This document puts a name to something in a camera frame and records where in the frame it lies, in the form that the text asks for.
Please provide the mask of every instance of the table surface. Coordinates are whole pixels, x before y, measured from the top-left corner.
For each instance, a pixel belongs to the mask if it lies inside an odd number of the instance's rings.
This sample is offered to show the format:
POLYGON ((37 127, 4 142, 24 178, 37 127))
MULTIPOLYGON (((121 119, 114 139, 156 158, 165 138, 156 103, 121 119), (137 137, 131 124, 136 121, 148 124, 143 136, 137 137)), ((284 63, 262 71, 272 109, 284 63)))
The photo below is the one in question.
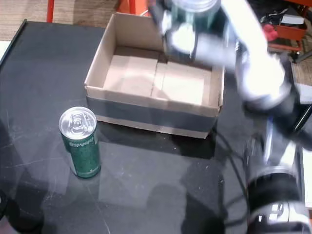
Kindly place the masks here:
POLYGON ((1 189, 34 219, 43 212, 45 234, 244 233, 240 155, 254 124, 231 76, 217 137, 99 122, 100 173, 79 179, 70 172, 59 117, 86 106, 83 82, 103 31, 25 25, 0 70, 1 189))

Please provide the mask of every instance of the open cardboard box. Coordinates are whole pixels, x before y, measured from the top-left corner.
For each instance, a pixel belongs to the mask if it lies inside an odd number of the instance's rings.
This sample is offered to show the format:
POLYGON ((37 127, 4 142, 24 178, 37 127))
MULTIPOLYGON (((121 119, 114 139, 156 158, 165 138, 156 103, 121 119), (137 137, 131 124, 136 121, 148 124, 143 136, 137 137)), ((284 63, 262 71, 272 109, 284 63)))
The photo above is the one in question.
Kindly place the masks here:
POLYGON ((205 138, 223 101, 224 70, 167 61, 149 17, 112 15, 85 80, 99 121, 205 138))

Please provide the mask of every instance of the can lid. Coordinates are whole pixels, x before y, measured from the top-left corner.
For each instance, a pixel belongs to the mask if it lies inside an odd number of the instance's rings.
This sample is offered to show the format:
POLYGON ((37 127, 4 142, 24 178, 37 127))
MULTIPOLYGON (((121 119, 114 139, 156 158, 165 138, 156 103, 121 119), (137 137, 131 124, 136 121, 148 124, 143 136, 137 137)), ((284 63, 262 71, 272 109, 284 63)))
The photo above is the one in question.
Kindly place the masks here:
POLYGON ((172 2, 186 12, 200 13, 220 8, 221 0, 172 0, 172 2))
POLYGON ((67 138, 80 140, 93 133, 97 126, 97 118, 88 108, 72 107, 62 114, 58 126, 67 138))

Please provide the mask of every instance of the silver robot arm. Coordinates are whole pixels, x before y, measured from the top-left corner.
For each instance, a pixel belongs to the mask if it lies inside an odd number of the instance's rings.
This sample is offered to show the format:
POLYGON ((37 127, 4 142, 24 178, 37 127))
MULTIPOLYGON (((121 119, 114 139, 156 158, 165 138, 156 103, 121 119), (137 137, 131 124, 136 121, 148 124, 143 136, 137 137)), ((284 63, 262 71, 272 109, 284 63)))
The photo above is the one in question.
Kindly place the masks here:
POLYGON ((312 107, 300 104, 279 57, 267 52, 266 37, 247 1, 151 0, 149 11, 168 55, 225 67, 235 74, 245 109, 269 119, 265 135, 252 138, 245 151, 248 233, 312 233, 295 160, 297 145, 312 150, 312 129, 306 124, 312 107), (220 14, 228 27, 219 23, 220 14))

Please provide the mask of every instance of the aluminum can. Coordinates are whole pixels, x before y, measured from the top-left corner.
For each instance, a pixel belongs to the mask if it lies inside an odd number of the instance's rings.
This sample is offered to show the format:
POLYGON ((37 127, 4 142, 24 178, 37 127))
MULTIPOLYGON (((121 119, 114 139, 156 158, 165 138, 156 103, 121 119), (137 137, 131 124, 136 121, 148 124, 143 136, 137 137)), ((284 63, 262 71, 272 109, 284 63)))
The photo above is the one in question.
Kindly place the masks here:
POLYGON ((94 113, 85 107, 72 107, 62 114, 58 126, 74 174, 82 178, 95 176, 101 164, 94 113))

